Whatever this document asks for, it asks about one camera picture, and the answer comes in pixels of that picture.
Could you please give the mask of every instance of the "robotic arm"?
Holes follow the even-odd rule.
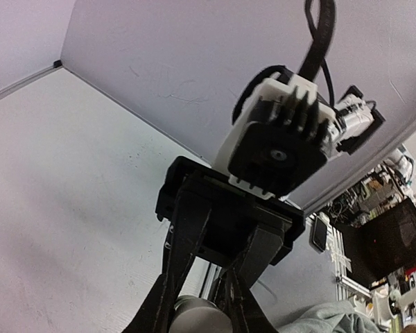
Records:
[[[262,199],[286,198],[328,160],[354,153],[384,121],[354,86],[331,107],[315,83],[274,70],[278,77],[256,87],[212,166]]]
[[[212,168],[185,157],[169,167],[156,204],[157,218],[171,222],[162,272],[124,333],[276,332],[250,287],[289,254],[305,229],[303,211],[280,198],[327,161],[352,154],[383,122],[355,87],[334,105],[324,57],[335,4],[320,0],[316,29],[311,2],[305,11],[313,42],[298,74],[275,65],[252,79]],[[321,67],[330,104],[313,82]],[[182,301],[196,256],[222,270],[208,300]]]

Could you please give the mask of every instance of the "small black component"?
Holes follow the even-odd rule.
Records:
[[[320,251],[324,252],[327,247],[328,227],[324,221],[316,217],[311,231],[311,243]]]
[[[353,94],[354,96],[356,96],[356,97],[358,97],[360,99],[363,98],[362,91],[360,91],[359,88],[357,88],[357,86],[350,85],[349,88],[347,89],[347,91],[343,94],[343,96],[340,98],[339,101],[343,100],[345,97],[347,97],[350,94]]]
[[[312,141],[316,138],[319,128],[319,100],[316,99],[311,106],[311,111],[308,119],[306,120],[305,129],[302,133],[302,138],[306,141]]]
[[[325,137],[328,134],[328,126],[329,126],[330,120],[325,119],[322,123],[320,123],[318,128],[318,133],[316,135],[314,144],[320,146],[322,142],[325,140]]]
[[[309,93],[307,92],[294,109],[295,113],[293,121],[291,122],[291,125],[288,127],[287,130],[287,132],[290,134],[300,135],[304,131],[306,118],[308,117],[310,111],[310,105],[308,104],[308,95]]]
[[[290,82],[290,79],[291,79],[291,77],[293,76],[293,72],[290,70],[290,69],[288,69],[288,68],[286,68],[286,67],[284,67],[283,69],[280,69],[279,70],[279,72],[280,72],[280,75],[276,78],[276,80],[278,80],[279,82],[281,82],[281,83],[283,83],[283,84],[285,84],[285,85],[288,85],[289,84],[289,82]],[[330,108],[332,108],[334,105],[330,105],[323,97],[322,97],[322,95],[321,94],[319,94],[318,93],[318,100],[319,100],[319,102],[321,102],[322,104],[324,104],[324,105],[328,105]]]
[[[61,67],[61,66],[63,66],[63,64],[62,64],[62,61],[60,59],[59,60],[56,60],[53,63],[53,68],[58,68],[58,67]]]

